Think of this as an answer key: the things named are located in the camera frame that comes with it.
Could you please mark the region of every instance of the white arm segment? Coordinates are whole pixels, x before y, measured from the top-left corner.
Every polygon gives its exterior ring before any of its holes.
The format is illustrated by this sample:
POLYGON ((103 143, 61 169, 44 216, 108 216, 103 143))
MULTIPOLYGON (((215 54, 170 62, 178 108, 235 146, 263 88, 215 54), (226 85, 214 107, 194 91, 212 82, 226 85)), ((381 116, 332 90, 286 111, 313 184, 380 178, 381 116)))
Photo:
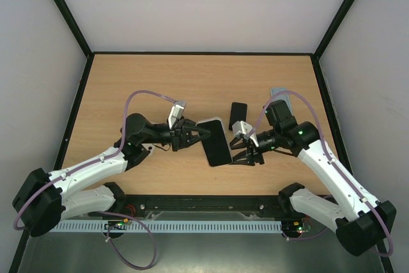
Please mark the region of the white arm segment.
POLYGON ((94 190, 78 192, 63 202, 65 210, 61 213, 61 221, 88 212, 106 211, 114 203, 114 194, 104 185, 94 190))
MULTIPOLYGON (((333 157, 333 163, 336 163, 343 173, 351 180, 351 182, 361 191, 364 197, 370 202, 370 204, 374 207, 377 206, 376 201, 378 199, 369 193, 363 186, 358 183, 354 177, 348 172, 348 170, 338 161, 336 156, 332 153, 331 149, 328 147, 327 142, 325 142, 327 146, 327 150, 330 153, 331 157, 333 157)), ((308 150, 302 150, 298 155, 298 158, 307 166, 309 166, 314 173, 318 176, 318 178, 324 183, 327 189, 330 191, 331 195, 335 198, 338 202, 338 205, 342 208, 344 216, 347 218, 348 221, 353 221, 359 217, 358 212, 363 211, 364 213, 368 212, 368 207, 361 202, 357 194, 353 191, 350 185, 342 178, 342 176, 338 173, 338 171, 333 167, 331 163, 328 163, 328 159, 324 154, 321 141, 317 140, 309 145, 308 150)), ((318 205, 316 204, 316 199, 310 199, 309 201, 313 201, 313 204, 307 205, 306 208, 315 207, 318 205)), ((305 210, 301 204, 296 204, 298 212, 305 213, 305 210)), ((323 208, 324 203, 320 201, 320 205, 323 208)))
POLYGON ((300 189, 294 192, 289 200, 295 211, 313 217, 314 220, 325 225, 333 232, 338 228, 335 220, 345 217, 339 205, 313 194, 308 189, 300 189))
POLYGON ((127 168, 128 162, 124 159, 123 153, 119 152, 119 154, 113 158, 107 160, 103 159, 105 156, 111 155, 117 150, 118 149, 115 147, 110 147, 104 153, 88 159, 87 161, 81 162, 76 166, 50 172, 50 180, 53 180, 58 176, 64 176, 66 172, 80 166, 81 164, 95 159, 100 160, 99 162, 86 166, 71 176, 67 176, 64 180, 60 180, 54 184, 56 188, 61 188, 63 190, 61 192, 61 201, 64 203, 64 201, 66 201, 70 196, 74 195, 74 193, 85 189, 93 183, 99 182, 105 177, 124 172, 127 168))

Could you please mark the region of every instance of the slotted metal strip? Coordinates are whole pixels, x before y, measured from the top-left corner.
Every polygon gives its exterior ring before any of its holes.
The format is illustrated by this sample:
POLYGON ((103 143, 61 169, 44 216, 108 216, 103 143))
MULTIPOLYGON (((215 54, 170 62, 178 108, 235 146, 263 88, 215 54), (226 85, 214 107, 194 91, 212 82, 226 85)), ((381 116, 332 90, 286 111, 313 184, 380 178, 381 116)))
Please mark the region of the slotted metal strip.
MULTIPOLYGON (((277 221, 143 221, 153 233, 281 233, 281 222, 277 221)), ((66 220, 51 232, 99 233, 106 229, 107 221, 66 220)), ((144 233, 138 223, 121 226, 112 232, 144 233)))

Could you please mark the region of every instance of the black smartphone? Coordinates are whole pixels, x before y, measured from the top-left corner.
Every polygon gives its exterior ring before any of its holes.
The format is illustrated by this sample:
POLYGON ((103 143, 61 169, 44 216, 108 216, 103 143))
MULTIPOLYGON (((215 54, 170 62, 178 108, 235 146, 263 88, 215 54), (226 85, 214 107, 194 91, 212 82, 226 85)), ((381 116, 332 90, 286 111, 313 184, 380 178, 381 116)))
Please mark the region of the black smartphone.
POLYGON ((210 131, 210 137, 202 140, 204 153, 210 166, 231 164, 231 150, 223 123, 220 118, 210 118, 196 124, 198 127, 210 131))
POLYGON ((233 131, 233 124, 237 121, 245 121, 247 117, 247 104, 232 102, 230 110, 229 130, 233 131))

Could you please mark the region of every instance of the wooden tabletop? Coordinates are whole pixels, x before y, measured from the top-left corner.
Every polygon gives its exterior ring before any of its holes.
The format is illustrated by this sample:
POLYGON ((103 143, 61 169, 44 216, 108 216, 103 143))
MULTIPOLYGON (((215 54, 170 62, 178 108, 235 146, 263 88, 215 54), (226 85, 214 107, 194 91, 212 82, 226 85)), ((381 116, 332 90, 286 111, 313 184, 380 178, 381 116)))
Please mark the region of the wooden tabletop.
MULTIPOLYGON (((247 122, 254 124, 273 87, 296 91, 310 101, 335 151, 309 56, 96 55, 64 167, 103 152, 120 138, 125 100, 135 90, 185 100, 186 118, 199 121, 218 116, 227 130, 232 102, 248 104, 247 122)), ((299 123, 313 122, 298 98, 291 97, 291 105, 299 123)), ((142 94, 133 99, 128 113, 162 123, 171 107, 165 100, 142 94)), ((258 132, 267 129, 264 119, 258 132)), ((141 165, 97 185, 115 181, 127 194, 276 195, 299 182, 316 194, 327 192, 297 158, 275 152, 265 153, 264 158, 262 166, 211 168, 201 144, 178 152, 155 150, 141 165)))

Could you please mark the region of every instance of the white wall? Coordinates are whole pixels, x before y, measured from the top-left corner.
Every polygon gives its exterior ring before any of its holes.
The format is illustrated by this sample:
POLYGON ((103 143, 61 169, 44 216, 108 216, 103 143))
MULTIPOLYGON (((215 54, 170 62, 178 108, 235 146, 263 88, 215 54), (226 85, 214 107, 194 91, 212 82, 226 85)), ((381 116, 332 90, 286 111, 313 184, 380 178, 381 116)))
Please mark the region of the white wall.
POLYGON ((397 208, 395 272, 409 255, 409 2, 356 0, 321 59, 355 176, 397 208))
POLYGON ((12 200, 27 174, 51 170, 85 56, 52 0, 0 0, 0 272, 21 232, 12 200))
POLYGON ((93 51, 314 52, 342 0, 66 0, 93 51))

